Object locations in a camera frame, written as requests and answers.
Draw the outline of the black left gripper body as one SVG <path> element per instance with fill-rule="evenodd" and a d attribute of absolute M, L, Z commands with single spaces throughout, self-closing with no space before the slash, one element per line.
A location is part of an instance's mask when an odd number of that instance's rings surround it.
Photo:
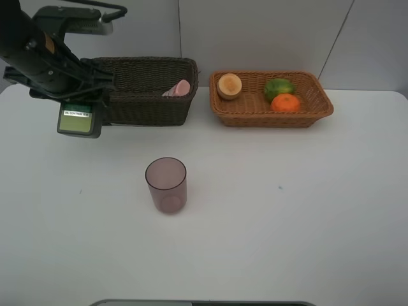
<path fill-rule="evenodd" d="M 59 38 L 43 31 L 3 33 L 3 78 L 30 88 L 30 96 L 59 102 L 59 96 L 95 87 L 80 59 Z"/>

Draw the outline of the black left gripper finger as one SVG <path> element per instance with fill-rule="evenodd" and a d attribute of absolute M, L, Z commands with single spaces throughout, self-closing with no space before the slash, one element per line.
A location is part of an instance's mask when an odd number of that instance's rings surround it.
<path fill-rule="evenodd" d="M 104 69 L 102 62 L 96 59 L 80 60 L 85 75 L 93 84 L 113 84 L 114 74 Z"/>
<path fill-rule="evenodd" d="M 99 85 L 89 87 L 80 91 L 62 94 L 59 96 L 60 103 L 100 103 L 105 104 L 109 98 L 108 94 L 112 90 L 111 85 Z"/>

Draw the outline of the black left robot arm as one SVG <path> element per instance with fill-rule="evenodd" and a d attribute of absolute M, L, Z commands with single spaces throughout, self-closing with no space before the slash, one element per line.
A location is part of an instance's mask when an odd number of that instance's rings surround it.
<path fill-rule="evenodd" d="M 30 89 L 32 98 L 83 105 L 106 104 L 113 74 L 91 59 L 79 59 L 65 44 L 66 34 L 107 35 L 127 8 L 100 1 L 74 1 L 72 7 L 44 6 L 33 17 L 19 1 L 1 1 L 3 78 Z"/>

